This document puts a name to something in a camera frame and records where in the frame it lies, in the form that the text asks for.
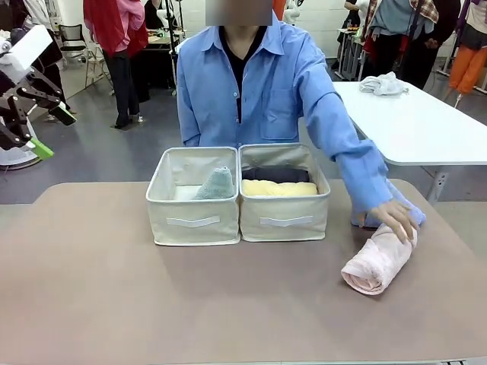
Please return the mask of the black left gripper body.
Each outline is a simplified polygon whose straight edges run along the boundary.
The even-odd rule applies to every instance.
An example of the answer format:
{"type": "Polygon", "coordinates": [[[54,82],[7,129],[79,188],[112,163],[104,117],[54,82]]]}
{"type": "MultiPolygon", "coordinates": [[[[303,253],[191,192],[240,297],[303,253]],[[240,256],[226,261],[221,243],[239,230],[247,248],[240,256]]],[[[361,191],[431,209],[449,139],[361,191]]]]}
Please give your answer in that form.
{"type": "Polygon", "coordinates": [[[28,89],[29,84],[27,75],[29,71],[18,72],[13,68],[6,68],[1,70],[1,113],[10,109],[8,105],[8,98],[10,96],[19,99],[19,105],[23,112],[29,113],[29,99],[25,96],[25,92],[19,90],[21,88],[28,89]]]}

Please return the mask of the person left hand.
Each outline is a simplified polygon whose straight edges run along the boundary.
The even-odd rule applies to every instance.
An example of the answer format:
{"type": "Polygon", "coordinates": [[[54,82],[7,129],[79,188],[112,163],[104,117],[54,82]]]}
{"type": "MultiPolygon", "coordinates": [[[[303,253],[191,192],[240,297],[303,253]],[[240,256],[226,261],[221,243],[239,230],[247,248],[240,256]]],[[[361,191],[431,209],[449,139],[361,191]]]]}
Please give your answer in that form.
{"type": "Polygon", "coordinates": [[[414,232],[419,226],[412,219],[406,205],[393,199],[372,208],[370,213],[383,224],[386,224],[402,243],[413,241],[414,232]]]}

